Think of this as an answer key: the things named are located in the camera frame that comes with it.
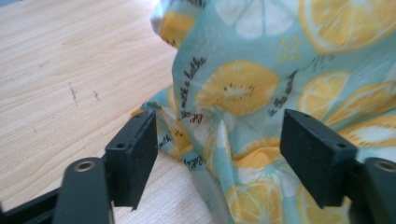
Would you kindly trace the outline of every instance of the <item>cloth bag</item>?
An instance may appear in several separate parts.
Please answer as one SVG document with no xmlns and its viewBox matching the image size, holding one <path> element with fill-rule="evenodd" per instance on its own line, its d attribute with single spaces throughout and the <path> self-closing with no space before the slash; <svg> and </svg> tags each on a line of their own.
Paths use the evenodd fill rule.
<svg viewBox="0 0 396 224">
<path fill-rule="evenodd" d="M 348 223 L 317 207 L 279 153 L 284 109 L 396 161 L 396 1 L 163 0 L 153 30 L 178 48 L 157 112 L 218 223 Z"/>
</svg>

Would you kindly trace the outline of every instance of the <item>wood grain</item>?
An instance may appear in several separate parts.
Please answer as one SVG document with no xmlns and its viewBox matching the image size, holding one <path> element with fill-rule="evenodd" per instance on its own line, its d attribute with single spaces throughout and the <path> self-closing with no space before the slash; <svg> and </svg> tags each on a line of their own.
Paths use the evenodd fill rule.
<svg viewBox="0 0 396 224">
<path fill-rule="evenodd" d="M 60 186 L 101 156 L 129 114 L 172 83 L 176 51 L 150 27 L 155 1 L 24 0 L 0 7 L 0 201 Z M 185 166 L 160 153 L 137 211 L 118 223 L 212 223 Z"/>
</svg>

